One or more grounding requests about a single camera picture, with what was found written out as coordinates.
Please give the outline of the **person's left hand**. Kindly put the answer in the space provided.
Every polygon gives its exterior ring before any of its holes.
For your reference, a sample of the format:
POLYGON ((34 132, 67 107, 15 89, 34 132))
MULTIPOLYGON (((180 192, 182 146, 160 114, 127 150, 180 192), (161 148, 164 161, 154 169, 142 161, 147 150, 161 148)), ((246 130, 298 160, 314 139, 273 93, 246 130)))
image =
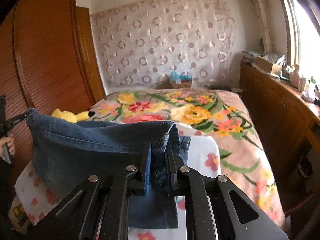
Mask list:
POLYGON ((10 155, 12 157, 15 155, 16 147, 15 147, 15 139, 14 139, 13 133, 10 133, 10 135, 8 137, 1 137, 0 138, 0 145, 1 145, 0 156, 3 160, 5 160, 3 147, 8 148, 8 152, 10 153, 10 155))

